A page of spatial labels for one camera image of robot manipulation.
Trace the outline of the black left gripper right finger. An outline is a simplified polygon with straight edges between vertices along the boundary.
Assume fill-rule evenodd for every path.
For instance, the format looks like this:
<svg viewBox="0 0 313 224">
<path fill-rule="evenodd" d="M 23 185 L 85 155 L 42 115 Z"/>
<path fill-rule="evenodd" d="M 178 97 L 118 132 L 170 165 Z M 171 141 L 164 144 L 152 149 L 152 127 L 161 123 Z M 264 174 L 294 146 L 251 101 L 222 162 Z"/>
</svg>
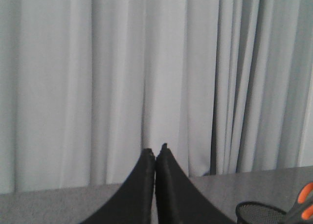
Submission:
<svg viewBox="0 0 313 224">
<path fill-rule="evenodd" d="M 156 206 L 160 224 L 233 224 L 190 181 L 167 143 L 156 158 Z"/>
</svg>

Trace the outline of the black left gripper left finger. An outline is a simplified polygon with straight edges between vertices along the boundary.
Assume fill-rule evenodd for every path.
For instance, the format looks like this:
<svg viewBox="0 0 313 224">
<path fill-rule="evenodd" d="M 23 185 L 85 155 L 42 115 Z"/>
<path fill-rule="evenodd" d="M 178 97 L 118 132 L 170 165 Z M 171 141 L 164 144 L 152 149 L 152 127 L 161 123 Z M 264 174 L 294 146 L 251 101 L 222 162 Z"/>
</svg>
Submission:
<svg viewBox="0 0 313 224">
<path fill-rule="evenodd" d="M 84 224 L 150 224 L 155 183 L 155 156 L 143 149 L 117 192 Z"/>
</svg>

